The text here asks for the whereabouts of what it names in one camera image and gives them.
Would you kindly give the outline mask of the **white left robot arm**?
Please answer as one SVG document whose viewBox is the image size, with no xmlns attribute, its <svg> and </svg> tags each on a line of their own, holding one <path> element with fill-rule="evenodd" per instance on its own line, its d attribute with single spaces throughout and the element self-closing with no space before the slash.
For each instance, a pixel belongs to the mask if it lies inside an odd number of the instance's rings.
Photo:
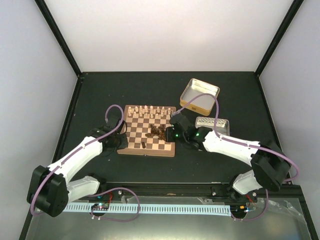
<svg viewBox="0 0 320 240">
<path fill-rule="evenodd" d="M 56 217 L 67 204 L 83 197 L 93 196 L 103 199 L 108 192 L 104 178 L 90 173 L 74 180 L 74 176 L 89 161 L 108 150 L 126 148 L 125 134 L 121 132 L 127 123 L 121 118 L 112 117 L 106 125 L 94 128 L 75 147 L 60 160 L 47 167 L 39 165 L 31 175 L 26 200 L 30 204 L 30 212 L 36 216 L 46 213 Z"/>
</svg>

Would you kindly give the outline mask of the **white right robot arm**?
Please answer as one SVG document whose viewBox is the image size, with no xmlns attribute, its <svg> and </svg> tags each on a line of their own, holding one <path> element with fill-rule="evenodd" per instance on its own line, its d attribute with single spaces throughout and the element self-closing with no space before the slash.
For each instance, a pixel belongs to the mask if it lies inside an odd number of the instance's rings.
<svg viewBox="0 0 320 240">
<path fill-rule="evenodd" d="M 224 135 L 210 127 L 196 127 L 181 113 L 171 115 L 169 123 L 164 132 L 167 142 L 181 142 L 193 150 L 228 156 L 251 167 L 222 190 L 222 196 L 232 202 L 259 189 L 277 192 L 286 180 L 291 164 L 272 141 L 262 144 Z"/>
</svg>

